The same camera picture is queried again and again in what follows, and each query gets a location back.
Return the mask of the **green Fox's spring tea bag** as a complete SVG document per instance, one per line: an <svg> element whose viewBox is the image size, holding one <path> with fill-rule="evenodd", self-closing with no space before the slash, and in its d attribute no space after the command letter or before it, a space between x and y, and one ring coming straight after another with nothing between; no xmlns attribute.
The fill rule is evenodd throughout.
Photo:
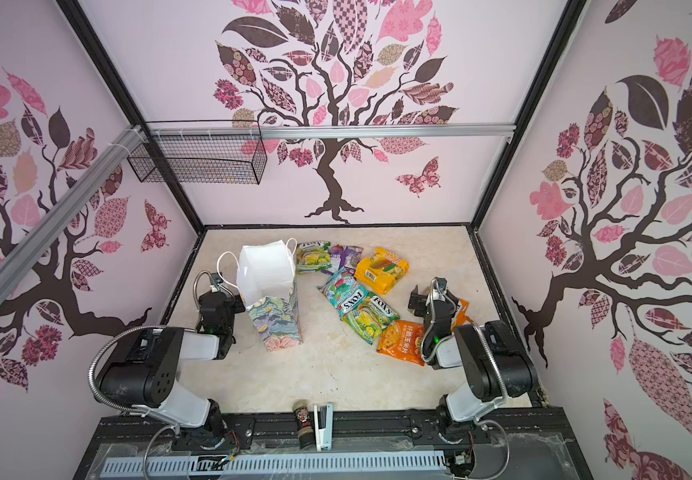
<svg viewBox="0 0 692 480"><path fill-rule="evenodd" d="M378 340L384 331L399 319L400 315L373 292L368 292L364 299L341 317L341 320L368 344Z"/></svg>

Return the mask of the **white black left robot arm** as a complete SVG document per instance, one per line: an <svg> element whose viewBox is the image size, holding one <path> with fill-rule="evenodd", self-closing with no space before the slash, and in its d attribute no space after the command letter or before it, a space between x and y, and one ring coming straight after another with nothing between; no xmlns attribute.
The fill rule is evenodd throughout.
<svg viewBox="0 0 692 480"><path fill-rule="evenodd" d="M228 433L218 403L189 391L179 381L187 361L218 361L235 339L236 315L245 311L241 296L226 289L196 297L198 327L141 326L114 337L88 372L97 401L129 414L151 416L175 430L203 429L215 437Z"/></svg>

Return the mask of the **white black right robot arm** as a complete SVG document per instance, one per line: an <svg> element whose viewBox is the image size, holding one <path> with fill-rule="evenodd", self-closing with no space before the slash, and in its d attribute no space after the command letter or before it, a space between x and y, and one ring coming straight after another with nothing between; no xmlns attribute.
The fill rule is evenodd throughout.
<svg viewBox="0 0 692 480"><path fill-rule="evenodd" d="M463 301L436 277L424 292L415 288L408 309L423 319L423 362L435 370L461 367L465 382L437 407L440 425L479 422L490 412L537 389L537 370L521 340L502 320L464 321Z"/></svg>

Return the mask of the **Fox's fruits oval candy bag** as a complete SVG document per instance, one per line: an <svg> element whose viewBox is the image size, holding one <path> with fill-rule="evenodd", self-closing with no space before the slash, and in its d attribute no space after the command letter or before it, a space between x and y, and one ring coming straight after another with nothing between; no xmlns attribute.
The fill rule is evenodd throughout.
<svg viewBox="0 0 692 480"><path fill-rule="evenodd" d="M473 320L468 316L467 311L469 308L469 302L463 299L459 299L456 306L455 317L451 324L451 329L456 327L472 324Z"/></svg>

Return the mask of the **floral paper bag white inside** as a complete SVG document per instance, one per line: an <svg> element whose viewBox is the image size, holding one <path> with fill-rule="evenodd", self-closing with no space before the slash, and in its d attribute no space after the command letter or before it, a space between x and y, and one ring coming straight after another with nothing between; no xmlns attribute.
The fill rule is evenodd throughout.
<svg viewBox="0 0 692 480"><path fill-rule="evenodd" d="M232 258L236 279L219 278L236 288L252 324L267 351L296 347L303 343L299 324L296 251L294 238L266 245L245 245L236 255L231 251L219 258Z"/></svg>

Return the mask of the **orange corn chips bag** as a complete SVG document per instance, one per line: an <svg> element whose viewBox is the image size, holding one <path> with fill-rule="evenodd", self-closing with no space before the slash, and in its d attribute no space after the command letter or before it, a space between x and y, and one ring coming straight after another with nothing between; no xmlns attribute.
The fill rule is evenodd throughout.
<svg viewBox="0 0 692 480"><path fill-rule="evenodd" d="M421 355L424 326L419 323L397 320L381 335L377 352L397 360L424 366Z"/></svg>

